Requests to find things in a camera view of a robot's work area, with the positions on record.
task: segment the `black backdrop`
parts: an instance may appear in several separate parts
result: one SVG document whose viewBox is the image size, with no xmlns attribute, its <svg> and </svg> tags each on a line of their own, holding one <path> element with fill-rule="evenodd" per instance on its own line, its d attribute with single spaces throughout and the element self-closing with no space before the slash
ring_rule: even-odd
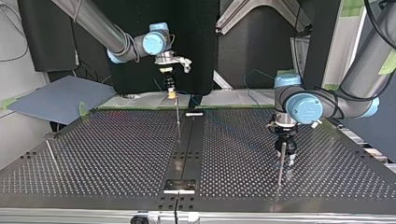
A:
<svg viewBox="0 0 396 224">
<path fill-rule="evenodd" d="M 294 29 L 270 7 L 254 9 L 226 36 L 216 36 L 216 20 L 231 0 L 94 1 L 113 22 L 131 35 L 145 34 L 153 22 L 169 23 L 171 32 L 177 36 L 174 50 L 193 61 L 189 74 L 183 74 L 181 68 L 176 72 L 181 91 L 202 95 L 210 93 L 216 87 L 212 81 L 214 69 L 239 89 L 245 88 L 244 76 L 254 69 L 274 77 L 277 70 L 292 68 L 290 38 L 294 36 Z M 311 20 L 314 19 L 314 1 L 300 0 Z M 62 65 L 59 70 L 63 71 L 49 73 L 51 80 L 72 75 L 70 70 L 74 67 L 70 64 L 74 64 L 73 51 L 77 48 L 79 58 L 96 71 L 99 81 L 111 74 L 112 83 L 108 84 L 113 84 L 118 93 L 157 91 L 154 78 L 163 86 L 163 77 L 153 64 L 153 57 L 144 58 L 141 63 L 112 64 L 100 43 L 71 22 L 59 8 L 51 7 L 50 0 L 19 0 L 19 3 L 25 32 L 39 30 L 33 34 L 27 32 L 31 51 L 43 49 L 33 52 L 35 61 L 40 62 L 35 68 L 54 71 L 54 65 Z M 63 27 L 62 33 L 57 31 L 59 27 Z M 56 61 L 59 64 L 54 63 L 55 58 L 62 58 Z M 76 71 L 78 76 L 84 77 L 83 71 Z M 274 85 L 272 79 L 260 74 L 249 76 L 247 83 L 250 88 L 261 89 Z"/>
<path fill-rule="evenodd" d="M 151 23 L 168 22 L 171 33 L 176 35 L 174 50 L 192 60 L 189 74 L 184 74 L 181 66 L 175 72 L 178 89 L 198 95 L 211 92 L 218 58 L 215 24 L 219 18 L 219 0 L 94 2 L 132 36 L 147 33 Z M 35 69 L 50 72 L 51 80 L 70 75 L 70 70 L 76 68 L 74 49 L 77 49 L 79 58 L 95 70 L 99 81 L 111 74 L 113 86 L 120 94 L 157 91 L 154 78 L 163 87 L 163 77 L 153 57 L 143 58 L 140 63 L 110 63 L 106 50 L 78 24 L 68 20 L 50 0 L 19 0 L 19 5 L 24 31 L 34 49 Z"/>
<path fill-rule="evenodd" d="M 214 61 L 217 56 L 215 24 L 219 18 L 219 0 L 97 0 L 96 4 L 122 29 L 133 36 L 145 34 L 154 22 L 168 22 L 176 35 L 174 50 L 192 60 L 191 72 L 184 74 L 180 66 L 176 72 L 177 87 L 181 91 L 206 95 L 212 90 Z M 113 83 L 118 93 L 134 93 L 150 89 L 156 78 L 163 86 L 163 77 L 153 64 L 153 57 L 140 63 L 111 64 Z"/>
</svg>

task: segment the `metal bracket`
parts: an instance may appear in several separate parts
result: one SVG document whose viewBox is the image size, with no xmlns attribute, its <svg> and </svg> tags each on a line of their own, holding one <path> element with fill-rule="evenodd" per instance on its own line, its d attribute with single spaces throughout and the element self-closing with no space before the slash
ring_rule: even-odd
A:
<svg viewBox="0 0 396 224">
<path fill-rule="evenodd" d="M 164 194 L 194 194 L 195 180 L 166 180 Z"/>
<path fill-rule="evenodd" d="M 256 7 L 272 7 L 280 13 L 292 26 L 295 25 L 297 14 L 297 31 L 302 32 L 311 24 L 297 0 L 234 0 L 216 24 L 216 32 L 226 35 L 238 22 Z"/>
<path fill-rule="evenodd" d="M 160 53 L 155 57 L 155 64 L 167 65 L 174 63 L 180 63 L 184 67 L 184 73 L 189 73 L 191 70 L 192 61 L 187 58 L 175 56 L 172 50 Z"/>
</svg>

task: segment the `cable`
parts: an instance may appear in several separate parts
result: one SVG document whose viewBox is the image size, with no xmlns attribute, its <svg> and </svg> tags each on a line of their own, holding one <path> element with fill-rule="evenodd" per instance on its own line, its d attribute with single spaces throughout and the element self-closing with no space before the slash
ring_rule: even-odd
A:
<svg viewBox="0 0 396 224">
<path fill-rule="evenodd" d="M 103 79 L 103 81 L 101 83 L 104 84 L 109 78 L 111 78 L 111 76 L 108 76 L 105 79 Z"/>
<path fill-rule="evenodd" d="M 380 6 L 382 6 L 381 8 L 385 8 L 385 7 L 386 7 L 385 4 L 387 4 L 387 3 L 389 3 L 389 2 L 396 2 L 396 0 L 384 0 L 384 1 L 381 1 L 379 4 L 380 4 Z M 372 11 L 372 9 L 371 9 L 371 7 L 370 7 L 369 1 L 368 1 L 368 0 L 364 0 L 364 5 L 365 5 L 365 7 L 366 7 L 366 9 L 367 9 L 367 15 L 368 15 L 368 17 L 369 17 L 369 19 L 370 19 L 370 22 L 371 22 L 371 24 L 374 26 L 376 32 L 382 37 L 382 39 L 384 39 L 385 42 L 387 42 L 391 47 L 393 47 L 393 48 L 396 50 L 396 44 L 392 43 L 392 42 L 384 35 L 384 33 L 381 31 L 381 29 L 379 28 L 379 25 L 378 25 L 378 23 L 376 22 L 375 16 L 374 16 L 373 11 Z M 360 97 L 357 97 L 357 96 L 353 96 L 353 95 L 347 93 L 346 91 L 344 91 L 344 90 L 342 89 L 342 87 L 340 87 L 339 90 L 340 90 L 340 92 L 343 93 L 345 96 L 344 96 L 344 95 L 337 94 L 335 91 L 328 91 L 328 90 L 323 89 L 323 88 L 318 87 L 318 86 L 315 87 L 315 90 L 326 91 L 327 93 L 330 93 L 331 95 L 333 95 L 334 98 L 335 98 L 335 97 L 338 97 L 338 98 L 341 98 L 341 99 L 344 99 L 344 100 L 355 101 L 355 102 L 369 102 L 369 101 L 373 101 L 375 98 L 381 96 L 381 95 L 388 89 L 388 87 L 389 87 L 389 85 L 390 85 L 390 82 L 391 82 L 392 79 L 393 79 L 393 76 L 394 76 L 394 71 L 393 71 L 392 74 L 390 74 L 389 79 L 388 79 L 387 83 L 385 84 L 384 88 L 383 88 L 379 93 L 377 93 L 375 96 L 368 97 L 368 98 L 360 98 Z"/>
<path fill-rule="evenodd" d="M 14 57 L 14 58 L 0 60 L 0 63 L 7 63 L 7 62 L 16 61 L 18 59 L 23 58 L 29 52 L 29 46 L 28 46 L 28 43 L 27 43 L 27 40 L 26 40 L 26 37 L 25 37 L 25 34 L 23 33 L 23 31 L 20 30 L 20 28 L 14 23 L 14 21 L 8 16 L 8 14 L 2 9 L 2 7 L 6 7 L 9 10 L 11 10 L 21 23 L 21 16 L 18 13 L 18 11 L 14 7 L 12 7 L 4 2 L 0 2 L 0 10 L 6 16 L 7 20 L 11 23 L 11 25 L 15 28 L 15 30 L 18 31 L 18 33 L 20 33 L 23 36 L 23 38 L 26 42 L 26 48 L 25 48 L 23 54 L 21 54 L 20 56 Z"/>
<path fill-rule="evenodd" d="M 95 74 L 95 77 L 93 77 L 92 74 L 90 72 L 88 72 L 88 75 L 92 78 L 92 80 L 96 79 L 96 82 L 99 82 L 99 75 L 96 73 L 96 71 L 92 67 L 90 67 L 89 64 L 85 63 L 81 59 L 79 61 L 80 61 L 81 66 L 85 69 L 86 72 L 89 70 L 93 71 L 93 73 Z"/>
<path fill-rule="evenodd" d="M 245 88 L 247 88 L 247 95 L 248 95 L 248 97 L 250 97 L 250 99 L 252 99 L 252 100 L 254 101 L 254 103 L 256 103 L 256 105 L 257 105 L 258 107 L 260 107 L 259 102 L 257 102 L 256 99 L 254 99 L 254 97 L 250 94 L 250 87 L 249 87 L 248 84 L 247 84 L 247 77 L 250 76 L 250 75 L 252 75 L 254 72 L 258 72 L 259 74 L 261 74 L 261 75 L 263 75 L 263 76 L 265 76 L 265 77 L 269 77 L 269 78 L 271 78 L 271 79 L 275 79 L 275 78 L 274 78 L 274 77 L 271 77 L 270 75 L 265 74 L 264 72 L 261 72 L 261 71 L 259 71 L 259 70 L 257 70 L 257 69 L 251 70 L 249 73 L 247 73 L 247 74 L 244 76 L 244 85 L 245 85 Z"/>
<path fill-rule="evenodd" d="M 374 13 L 370 7 L 370 2 L 369 0 L 364 0 L 364 5 L 366 6 L 367 9 L 367 16 L 370 19 L 371 24 L 374 26 L 376 32 L 382 37 L 382 39 L 387 42 L 387 44 L 389 44 L 391 47 L 393 47 L 394 50 L 396 50 L 396 44 L 393 43 L 392 41 L 390 41 L 390 39 L 384 35 L 384 33 L 382 32 L 381 28 L 379 28 L 378 22 L 376 22 Z"/>
<path fill-rule="evenodd" d="M 296 37 L 297 37 L 297 25 L 298 21 L 300 19 L 300 12 L 301 12 L 301 5 L 298 7 L 297 11 L 297 16 L 296 16 L 296 23 L 294 24 L 294 57 L 296 58 L 296 66 L 297 66 L 297 74 L 300 76 L 301 83 L 303 84 L 303 88 L 306 89 L 304 79 L 301 76 L 301 71 L 300 71 L 300 65 L 298 61 L 298 55 L 297 55 L 297 46 L 296 46 Z"/>
<path fill-rule="evenodd" d="M 78 13 L 79 13 L 79 10 L 81 9 L 81 5 L 82 5 L 82 0 L 79 0 L 79 1 L 78 1 L 78 4 L 77 4 L 77 7 L 76 7 L 76 10 L 75 10 L 75 14 L 74 14 L 74 16 L 73 16 L 73 22 L 74 22 L 74 23 L 77 22 Z"/>
<path fill-rule="evenodd" d="M 160 84 L 158 84 L 157 79 L 155 77 L 152 77 L 154 80 L 155 85 L 158 87 L 158 90 L 163 91 L 163 88 L 161 88 Z"/>
</svg>

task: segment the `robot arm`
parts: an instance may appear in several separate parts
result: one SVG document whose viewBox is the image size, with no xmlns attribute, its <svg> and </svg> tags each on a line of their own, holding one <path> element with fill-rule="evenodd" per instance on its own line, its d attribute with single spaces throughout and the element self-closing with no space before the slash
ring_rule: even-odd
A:
<svg viewBox="0 0 396 224">
<path fill-rule="evenodd" d="M 173 53 L 171 35 L 164 22 L 151 24 L 149 33 L 131 37 L 113 24 L 92 0 L 52 0 L 61 10 L 87 30 L 107 48 L 113 63 L 139 62 L 148 55 L 156 56 L 156 64 L 181 63 L 190 72 L 191 61 L 176 57 Z"/>
<path fill-rule="evenodd" d="M 390 39 L 396 40 L 396 4 L 389 4 L 382 12 L 379 26 Z M 278 126 L 312 124 L 320 118 L 365 118 L 378 109 L 376 97 L 384 89 L 393 71 L 382 67 L 391 54 L 392 47 L 374 29 L 367 37 L 356 60 L 336 92 L 306 91 L 300 87 L 299 76 L 276 78 L 276 119 Z"/>
</svg>

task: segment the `black cable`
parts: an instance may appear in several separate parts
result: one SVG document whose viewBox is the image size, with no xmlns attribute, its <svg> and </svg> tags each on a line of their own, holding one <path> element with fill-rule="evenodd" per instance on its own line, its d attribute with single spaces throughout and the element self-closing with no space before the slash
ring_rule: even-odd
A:
<svg viewBox="0 0 396 224">
<path fill-rule="evenodd" d="M 28 43 L 27 43 L 26 36 L 24 35 L 23 31 L 21 31 L 21 30 L 18 28 L 18 26 L 14 23 L 14 21 L 7 15 L 7 13 L 6 13 L 1 7 L 6 7 L 6 8 L 8 8 L 9 10 L 11 10 L 11 11 L 15 14 L 15 16 L 18 17 L 18 19 L 20 20 L 20 23 L 21 23 L 21 17 L 20 17 L 20 15 L 18 14 L 17 10 L 16 10 L 15 8 L 13 8 L 12 6 L 6 4 L 6 3 L 1 3 L 1 2 L 0 2 L 0 11 L 4 13 L 4 15 L 7 17 L 7 20 L 8 20 L 8 21 L 11 23 L 11 25 L 18 31 L 18 33 L 20 33 L 20 34 L 23 36 L 23 38 L 24 38 L 24 40 L 25 40 L 25 42 L 26 42 L 26 48 L 25 48 L 23 54 L 21 54 L 20 56 L 14 57 L 14 58 L 0 60 L 0 63 L 7 63 L 7 62 L 16 61 L 16 60 L 21 59 L 21 58 L 23 58 L 24 56 L 26 56 L 26 54 L 29 52 L 29 45 L 28 45 Z"/>
<path fill-rule="evenodd" d="M 386 7 L 385 4 L 387 4 L 387 3 L 394 3 L 394 2 L 396 2 L 396 0 L 384 0 L 384 1 L 381 1 L 379 4 L 380 4 L 381 8 L 385 8 L 385 7 Z M 369 17 L 369 19 L 370 19 L 370 22 L 371 22 L 372 25 L 374 26 L 376 32 L 382 37 L 382 39 L 384 39 L 385 42 L 387 42 L 391 47 L 393 47 L 393 48 L 396 50 L 396 44 L 392 43 L 392 42 L 383 34 L 383 32 L 381 31 L 381 29 L 379 28 L 379 25 L 378 25 L 378 23 L 376 22 L 375 16 L 374 16 L 373 11 L 372 11 L 372 9 L 371 9 L 371 7 L 370 7 L 369 1 L 368 1 L 368 0 L 364 0 L 364 5 L 365 5 L 365 7 L 366 7 L 366 9 L 367 9 L 367 15 L 368 15 L 368 17 Z M 389 85 L 390 85 L 390 82 L 391 82 L 392 79 L 393 79 L 393 75 L 394 75 L 394 71 L 393 71 L 392 74 L 390 74 L 389 79 L 388 79 L 387 83 L 385 84 L 384 88 L 383 88 L 379 93 L 377 93 L 375 96 L 368 97 L 368 98 L 361 98 L 361 97 L 353 96 L 353 95 L 349 94 L 348 92 L 344 91 L 344 90 L 342 89 L 342 87 L 340 87 L 339 90 L 340 90 L 340 92 L 343 93 L 345 96 L 344 96 L 344 95 L 337 94 L 337 93 L 335 93 L 335 91 L 328 91 L 328 90 L 323 89 L 323 88 L 318 87 L 318 86 L 315 87 L 315 90 L 326 91 L 326 92 L 330 93 L 331 95 L 333 95 L 334 98 L 338 97 L 338 98 L 341 98 L 341 99 L 344 99 L 344 100 L 355 101 L 355 102 L 369 102 L 369 101 L 373 101 L 375 98 L 381 96 L 381 95 L 388 89 L 388 87 L 389 87 Z"/>
<path fill-rule="evenodd" d="M 367 16 L 369 17 L 370 22 L 374 26 L 376 32 L 382 37 L 382 39 L 384 39 L 385 42 L 387 42 L 387 44 L 389 44 L 391 47 L 393 47 L 394 50 L 396 50 L 396 44 L 390 41 L 390 39 L 384 35 L 381 28 L 379 28 L 378 22 L 376 22 L 374 13 L 370 7 L 369 0 L 364 0 L 364 5 L 366 6 L 367 9 Z"/>
<path fill-rule="evenodd" d="M 388 89 L 388 87 L 389 87 L 389 85 L 390 85 L 390 83 L 391 83 L 391 81 L 393 79 L 393 76 L 394 76 L 394 72 L 392 74 L 390 74 L 389 79 L 388 79 L 387 83 L 385 84 L 384 88 L 382 88 L 382 90 L 379 93 L 377 93 L 375 96 L 372 96 L 372 97 L 369 97 L 369 98 L 360 98 L 360 97 L 357 97 L 357 96 L 353 96 L 353 95 L 347 93 L 346 91 L 344 91 L 341 87 L 340 87 L 339 90 L 345 96 L 336 94 L 335 91 L 328 91 L 328 90 L 323 89 L 323 88 L 318 87 L 318 86 L 315 87 L 315 90 L 326 91 L 326 92 L 330 93 L 331 95 L 333 95 L 334 97 L 338 97 L 338 98 L 341 98 L 341 99 L 344 99 L 344 100 L 356 101 L 356 102 L 369 102 L 369 101 L 373 101 L 377 97 L 380 97 Z"/>
<path fill-rule="evenodd" d="M 96 73 L 96 71 L 95 71 L 92 67 L 90 67 L 89 64 L 85 63 L 85 62 L 82 61 L 81 59 L 80 59 L 79 61 L 80 61 L 81 66 L 82 66 L 86 71 L 88 71 L 88 75 L 92 78 L 92 80 L 95 80 L 95 79 L 96 79 L 96 82 L 99 82 L 99 75 Z M 95 77 L 92 76 L 92 74 L 89 72 L 89 70 L 91 70 L 91 71 L 95 74 Z"/>
</svg>

